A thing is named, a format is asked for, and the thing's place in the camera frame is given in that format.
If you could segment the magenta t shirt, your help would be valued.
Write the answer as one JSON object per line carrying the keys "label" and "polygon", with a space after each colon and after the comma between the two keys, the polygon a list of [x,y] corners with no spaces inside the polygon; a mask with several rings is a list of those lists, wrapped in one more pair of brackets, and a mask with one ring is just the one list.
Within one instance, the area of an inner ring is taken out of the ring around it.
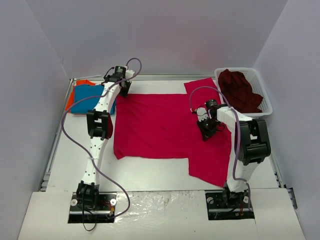
{"label": "magenta t shirt", "polygon": [[188,159],[188,173],[222,187],[227,180],[231,132],[222,124],[203,140],[190,108],[219,100],[211,78],[184,84],[185,94],[129,94],[116,98],[113,152],[124,157]]}

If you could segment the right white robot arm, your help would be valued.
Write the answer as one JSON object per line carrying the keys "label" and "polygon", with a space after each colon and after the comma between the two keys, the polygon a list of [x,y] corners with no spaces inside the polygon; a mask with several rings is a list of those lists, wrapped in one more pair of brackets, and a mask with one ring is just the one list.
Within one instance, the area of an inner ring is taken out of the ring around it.
{"label": "right white robot arm", "polygon": [[224,126],[231,133],[231,151],[227,180],[222,190],[222,202],[229,207],[250,199],[248,186],[256,168],[271,154],[266,121],[246,116],[227,104],[208,100],[195,110],[196,122],[204,141]]}

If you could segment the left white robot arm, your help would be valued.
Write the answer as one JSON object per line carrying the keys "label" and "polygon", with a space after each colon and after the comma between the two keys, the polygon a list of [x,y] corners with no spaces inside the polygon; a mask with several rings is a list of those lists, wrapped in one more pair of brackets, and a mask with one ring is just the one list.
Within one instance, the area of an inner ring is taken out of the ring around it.
{"label": "left white robot arm", "polygon": [[101,203],[99,195],[99,173],[103,153],[113,134],[111,109],[118,94],[129,91],[135,72],[126,66],[116,66],[114,73],[104,77],[103,92],[97,104],[86,114],[90,148],[83,177],[78,184],[76,197],[85,208],[95,209]]}

